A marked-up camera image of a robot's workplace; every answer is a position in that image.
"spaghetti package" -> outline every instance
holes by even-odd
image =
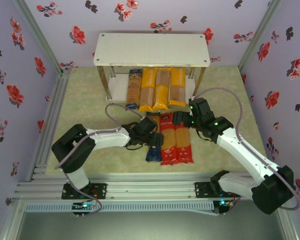
[[[141,80],[140,107],[139,112],[153,111],[155,86],[156,86],[156,68],[144,68]]]
[[[174,129],[178,163],[194,163],[189,128],[175,125]]]
[[[158,68],[155,78],[155,103],[153,106],[153,110],[169,110],[169,85],[170,68]]]
[[[186,106],[186,69],[184,67],[171,69],[169,105]]]
[[[163,134],[163,145],[161,146],[161,165],[177,164],[177,146],[175,126],[172,123],[173,113],[160,115],[160,133]]]
[[[160,133],[160,112],[156,112],[156,113],[147,112],[146,115],[156,122],[156,124],[158,125],[156,132]],[[150,146],[146,154],[145,160],[148,163],[161,162],[161,147]]]
[[[125,105],[129,109],[137,109],[139,107],[141,78],[142,69],[130,70]]]

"wall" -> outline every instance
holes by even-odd
[[[293,170],[300,197],[300,0],[283,1],[242,74],[267,155]]]
[[[0,1],[0,230],[26,180],[56,78],[14,2]]]
[[[238,65],[270,2],[25,1],[63,68],[92,67],[101,32],[205,33],[212,65]]]

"beige mat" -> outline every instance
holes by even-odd
[[[116,72],[127,73],[119,67]],[[236,66],[208,67],[199,88],[199,93],[207,88],[224,87],[234,91],[241,99],[244,117],[240,126],[241,135],[262,154],[265,154],[259,131],[250,107],[244,84]],[[216,117],[224,116],[234,125],[239,118],[237,100],[227,92],[211,91],[204,95]],[[54,141],[60,138],[75,124],[83,124],[89,129],[108,129],[116,125],[105,114],[106,95],[96,68],[74,68],[72,70],[62,109],[60,112]],[[139,121],[138,116],[120,107],[111,107],[109,113],[121,124]],[[123,147],[111,147],[94,151],[84,164],[87,173],[162,173],[162,172],[204,172],[214,173],[220,170],[243,172],[245,169],[227,151],[218,145],[203,141],[191,130],[193,164],[161,166],[159,163],[146,162],[148,148],[129,151]],[[51,152],[47,174],[61,174],[54,170],[57,159]]]

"gray floor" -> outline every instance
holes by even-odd
[[[26,213],[18,240],[281,240],[277,213],[241,201],[226,216],[194,212]]]

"robotic arm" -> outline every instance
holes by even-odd
[[[119,128],[105,130],[85,129],[81,124],[76,124],[51,147],[59,162],[56,168],[62,167],[63,172],[77,189],[90,194],[91,183],[82,167],[89,154],[109,147],[126,147],[133,150],[128,147],[143,144],[161,146],[164,141],[163,135],[152,132],[157,127],[149,117],[143,118],[139,123],[132,122]]]
[[[253,178],[251,180],[223,170],[211,178],[210,186],[215,193],[235,193],[251,199],[266,214],[271,214],[292,198],[291,190],[270,170],[274,169],[294,188],[294,175],[289,167],[279,167],[259,153],[241,135],[238,137],[233,124],[222,116],[216,118],[204,98],[189,99],[189,105],[190,112],[177,111],[173,114],[173,123],[195,128],[200,138],[202,133],[211,142],[233,155]]]

